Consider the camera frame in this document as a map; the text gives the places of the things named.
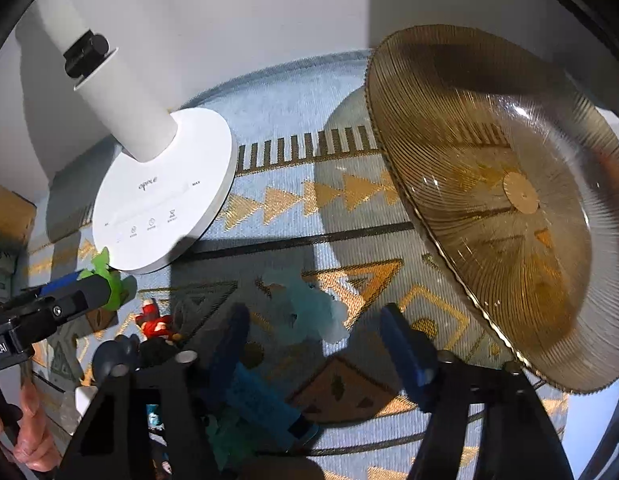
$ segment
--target patterned rug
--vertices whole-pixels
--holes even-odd
[[[96,311],[36,346],[36,386],[60,427],[63,392],[90,381],[100,342],[138,333],[142,300],[157,298],[188,335],[222,306],[243,301],[252,324],[245,363],[323,433],[309,449],[264,453],[242,478],[403,479],[429,420],[401,393],[378,334],[380,308],[395,301],[439,348],[500,367],[511,358],[403,209],[377,148],[362,89],[368,52],[267,69],[206,92],[188,106],[218,111],[240,145],[238,171],[218,218],[171,266],[136,277],[138,294],[115,314]],[[61,172],[38,205],[16,286],[45,283],[87,265],[95,252],[91,210],[116,153],[106,139]],[[350,338],[331,345],[276,345],[268,322],[266,268],[295,269],[347,304]],[[562,432],[567,396],[530,376]],[[471,407],[459,478],[471,478],[481,428]],[[267,444],[263,450],[270,449]]]

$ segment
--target screw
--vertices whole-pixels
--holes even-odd
[[[438,361],[441,363],[453,363],[457,357],[449,350],[438,350]]]
[[[517,361],[507,361],[503,365],[503,370],[509,372],[512,375],[519,375],[523,373],[521,365]]]
[[[113,367],[112,371],[110,371],[110,374],[114,377],[123,377],[127,375],[128,372],[129,367],[127,365],[120,364]]]

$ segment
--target green toy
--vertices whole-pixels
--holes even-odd
[[[94,266],[94,270],[84,269],[80,274],[78,274],[78,279],[82,280],[83,278],[88,278],[94,274],[97,276],[102,276],[106,279],[112,289],[112,293],[110,294],[110,299],[107,304],[102,307],[105,310],[116,312],[124,303],[127,296],[127,291],[122,286],[122,281],[118,270],[110,269],[109,249],[107,247],[103,248],[102,252],[96,254],[96,256],[92,258],[92,265]]]
[[[259,431],[241,419],[236,410],[226,406],[217,417],[208,415],[207,419],[206,433],[220,471],[228,462],[240,465],[256,454]]]

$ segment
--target amber glass bowl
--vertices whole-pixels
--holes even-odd
[[[619,140],[556,66],[481,30],[386,38],[366,76],[401,199],[475,314],[571,392],[619,377]]]

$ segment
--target human hand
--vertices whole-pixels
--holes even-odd
[[[34,471],[50,471],[60,464],[60,453],[49,433],[47,416],[40,405],[38,390],[25,378],[20,389],[20,432],[14,446],[14,458]],[[0,419],[0,433],[4,431]]]

